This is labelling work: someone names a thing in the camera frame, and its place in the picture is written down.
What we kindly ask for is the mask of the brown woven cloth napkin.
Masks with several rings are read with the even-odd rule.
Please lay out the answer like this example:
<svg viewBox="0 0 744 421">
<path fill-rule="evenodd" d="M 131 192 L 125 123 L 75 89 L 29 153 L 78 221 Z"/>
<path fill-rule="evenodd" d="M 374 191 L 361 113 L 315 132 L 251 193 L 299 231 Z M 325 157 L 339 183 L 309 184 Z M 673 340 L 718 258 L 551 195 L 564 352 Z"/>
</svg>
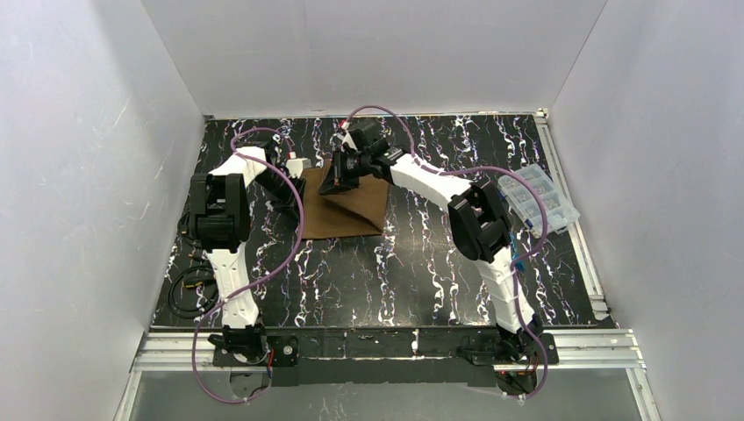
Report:
<svg viewBox="0 0 744 421">
<path fill-rule="evenodd" d="M 303 171 L 303 239 L 335 239 L 377 236 L 383 233 L 390 185 L 372 175 L 360 179 L 360 186 L 336 195 L 321 196 L 321 182 L 329 167 Z"/>
</svg>

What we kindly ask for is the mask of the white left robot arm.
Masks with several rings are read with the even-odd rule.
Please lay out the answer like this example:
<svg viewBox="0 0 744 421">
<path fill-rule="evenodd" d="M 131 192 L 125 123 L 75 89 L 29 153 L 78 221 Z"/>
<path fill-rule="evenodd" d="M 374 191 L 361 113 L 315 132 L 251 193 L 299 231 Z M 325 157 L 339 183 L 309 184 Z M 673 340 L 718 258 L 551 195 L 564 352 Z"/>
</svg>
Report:
<svg viewBox="0 0 744 421">
<path fill-rule="evenodd" d="M 299 219 L 307 158 L 280 153 L 262 141 L 238 148 L 224 163 L 190 181 L 191 236 L 206 253 L 218 288 L 222 332 L 209 341 L 238 354 L 243 361 L 260 361 L 268 353 L 261 312 L 252 293 L 247 270 L 247 241 L 251 211 L 247 190 L 257 184 L 268 193 L 273 208 Z"/>
</svg>

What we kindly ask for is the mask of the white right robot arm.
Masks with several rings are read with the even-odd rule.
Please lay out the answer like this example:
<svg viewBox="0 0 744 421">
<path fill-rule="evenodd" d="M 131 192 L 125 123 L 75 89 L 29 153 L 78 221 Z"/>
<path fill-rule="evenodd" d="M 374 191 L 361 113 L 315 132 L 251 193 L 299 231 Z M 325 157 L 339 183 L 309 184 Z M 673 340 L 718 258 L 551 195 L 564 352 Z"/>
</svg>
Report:
<svg viewBox="0 0 744 421">
<path fill-rule="evenodd" d="M 412 150 L 382 138 L 375 121 L 342 122 L 340 145 L 318 192 L 340 196 L 372 175 L 424 197 L 448 215 L 457 251 L 472 260 L 490 293 L 500 340 L 494 354 L 504 360 L 544 353 L 542 326 L 519 284 L 512 257 L 511 226 L 494 182 L 471 181 L 430 166 Z"/>
</svg>

